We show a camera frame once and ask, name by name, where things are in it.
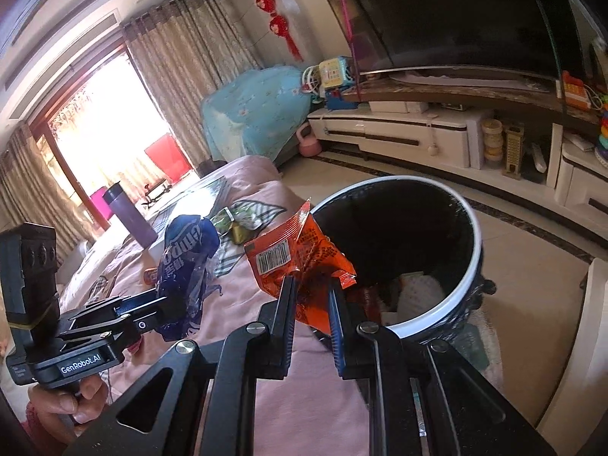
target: purple thermos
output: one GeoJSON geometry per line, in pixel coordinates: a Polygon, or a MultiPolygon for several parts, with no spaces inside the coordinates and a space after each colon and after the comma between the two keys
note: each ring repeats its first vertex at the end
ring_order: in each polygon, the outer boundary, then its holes
{"type": "Polygon", "coordinates": [[[120,186],[120,182],[113,184],[103,195],[103,200],[110,206],[114,214],[125,225],[125,228],[133,235],[133,238],[145,249],[156,241],[158,235],[150,223],[144,219],[142,214],[131,202],[129,196],[120,186]]]}

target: white rim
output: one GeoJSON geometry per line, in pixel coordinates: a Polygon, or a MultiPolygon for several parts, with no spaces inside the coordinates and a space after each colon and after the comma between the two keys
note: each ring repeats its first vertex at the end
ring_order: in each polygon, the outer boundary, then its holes
{"type": "Polygon", "coordinates": [[[470,285],[473,283],[473,279],[475,279],[475,274],[477,272],[477,266],[479,264],[479,259],[481,257],[481,230],[479,229],[479,223],[477,222],[477,218],[475,217],[475,213],[472,208],[466,202],[463,197],[458,194],[456,191],[452,190],[450,187],[436,182],[435,180],[431,180],[429,178],[423,178],[419,176],[409,176],[409,175],[400,175],[400,176],[385,176],[379,178],[372,178],[371,180],[366,180],[365,182],[360,182],[358,184],[351,185],[350,187],[346,187],[340,192],[336,192],[332,196],[329,196],[320,204],[318,204],[312,214],[314,214],[317,210],[323,207],[324,204],[334,200],[335,198],[350,192],[351,190],[357,187],[363,187],[365,185],[375,184],[378,182],[390,181],[390,180],[412,180],[417,182],[422,182],[429,185],[434,185],[439,187],[446,192],[448,192],[451,196],[457,199],[458,202],[464,207],[467,216],[469,216],[469,221],[473,226],[473,254],[470,258],[469,267],[466,269],[464,276],[460,280],[460,283],[456,286],[454,291],[452,291],[443,301],[437,304],[428,312],[419,315],[413,319],[407,320],[400,324],[396,324],[394,326],[389,326],[388,328],[394,331],[399,337],[405,338],[409,336],[413,336],[414,334],[420,333],[421,331],[431,327],[433,324],[439,322],[442,318],[448,315],[449,312],[454,310],[458,303],[464,298],[466,292],[469,290],[470,285]]]}

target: wooden door frame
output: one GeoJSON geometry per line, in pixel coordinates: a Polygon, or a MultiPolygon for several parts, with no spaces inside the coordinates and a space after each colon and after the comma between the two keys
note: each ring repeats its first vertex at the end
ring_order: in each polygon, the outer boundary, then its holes
{"type": "Polygon", "coordinates": [[[97,70],[99,70],[106,63],[112,61],[121,53],[124,53],[126,50],[127,45],[125,44],[124,39],[119,38],[96,53],[91,57],[90,60],[80,67],[55,94],[53,94],[53,96],[46,102],[43,109],[30,122],[30,130],[32,131],[34,140],[38,141],[40,137],[44,136],[49,144],[51,152],[57,160],[57,164],[59,164],[63,170],[63,173],[70,182],[74,191],[78,194],[78,197],[82,201],[84,207],[87,211],[89,211],[90,215],[93,217],[93,219],[95,219],[98,225],[104,230],[107,230],[110,227],[108,220],[103,217],[99,209],[95,206],[95,204],[93,204],[82,185],[80,185],[76,175],[69,167],[68,162],[63,157],[61,149],[57,145],[55,137],[53,136],[51,128],[49,127],[49,121],[55,117],[63,106],[65,106],[65,104],[74,96],[78,89],[82,87],[97,70]]]}

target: blue floral cloth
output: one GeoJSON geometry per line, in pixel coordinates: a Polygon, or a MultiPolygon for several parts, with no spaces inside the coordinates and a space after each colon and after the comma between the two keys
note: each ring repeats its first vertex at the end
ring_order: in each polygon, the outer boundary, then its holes
{"type": "Polygon", "coordinates": [[[213,159],[259,154],[275,160],[310,109],[301,77],[294,66],[248,70],[203,99],[203,131],[213,159]]]}

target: flat screen tv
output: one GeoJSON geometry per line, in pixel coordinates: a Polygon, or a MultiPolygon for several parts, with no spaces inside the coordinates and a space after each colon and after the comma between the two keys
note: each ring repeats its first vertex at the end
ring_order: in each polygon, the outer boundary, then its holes
{"type": "MultiPolygon", "coordinates": [[[[345,32],[340,0],[328,0],[345,32]]],[[[362,73],[492,68],[583,77],[569,0],[346,0],[362,73]]]]}

